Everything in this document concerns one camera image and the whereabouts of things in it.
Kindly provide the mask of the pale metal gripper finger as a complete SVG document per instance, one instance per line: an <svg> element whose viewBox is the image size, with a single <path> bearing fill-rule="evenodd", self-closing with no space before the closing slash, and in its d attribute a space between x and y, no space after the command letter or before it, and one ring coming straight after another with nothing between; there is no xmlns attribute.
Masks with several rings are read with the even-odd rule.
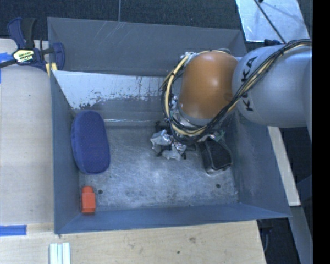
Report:
<svg viewBox="0 0 330 264"><path fill-rule="evenodd" d="M171 136L165 129L154 133L151 136L150 141L152 143L152 149L154 151L165 150L169 148L172 143Z"/></svg>
<svg viewBox="0 0 330 264"><path fill-rule="evenodd" d="M187 145L181 143L172 143L169 148L162 151L161 156L165 157L166 159L173 159L173 160L185 160L186 159L186 149Z"/></svg>

